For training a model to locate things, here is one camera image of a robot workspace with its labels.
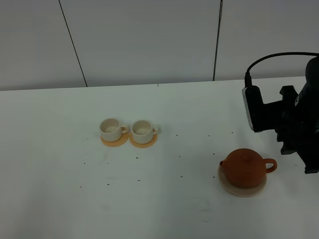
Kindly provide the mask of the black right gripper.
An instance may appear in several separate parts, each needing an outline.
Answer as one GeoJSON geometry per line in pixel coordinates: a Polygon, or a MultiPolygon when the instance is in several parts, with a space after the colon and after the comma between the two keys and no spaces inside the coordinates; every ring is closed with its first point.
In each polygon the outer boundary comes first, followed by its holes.
{"type": "Polygon", "coordinates": [[[304,86],[297,93],[293,86],[281,88],[280,101],[265,104],[259,109],[259,131],[273,129],[282,142],[281,154],[297,152],[305,164],[305,174],[319,172],[319,154],[298,146],[318,139],[319,88],[304,86]]]}

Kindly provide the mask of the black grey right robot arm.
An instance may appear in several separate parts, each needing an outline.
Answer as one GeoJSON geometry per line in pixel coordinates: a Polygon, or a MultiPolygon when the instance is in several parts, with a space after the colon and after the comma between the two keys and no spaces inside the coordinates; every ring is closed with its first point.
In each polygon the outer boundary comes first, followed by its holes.
{"type": "Polygon", "coordinates": [[[280,108],[270,127],[283,143],[281,154],[296,152],[305,164],[305,173],[319,171],[319,58],[306,66],[306,83],[299,93],[293,86],[280,90],[280,108]]]}

